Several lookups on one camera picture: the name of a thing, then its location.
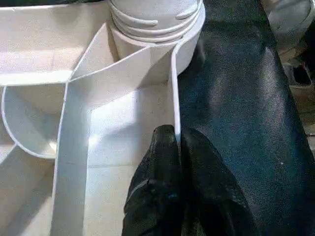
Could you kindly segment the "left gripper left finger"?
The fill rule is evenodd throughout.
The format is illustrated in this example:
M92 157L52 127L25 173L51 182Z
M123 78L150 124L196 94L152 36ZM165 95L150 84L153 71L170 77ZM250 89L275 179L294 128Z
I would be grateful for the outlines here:
M157 127L128 188L124 236L179 236L183 176L172 125Z

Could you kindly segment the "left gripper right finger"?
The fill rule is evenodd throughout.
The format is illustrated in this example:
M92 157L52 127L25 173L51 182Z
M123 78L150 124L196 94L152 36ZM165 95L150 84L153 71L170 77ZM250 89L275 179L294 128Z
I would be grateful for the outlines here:
M195 129L181 137L182 168L197 220L207 236L257 236L252 212L233 173L210 140Z

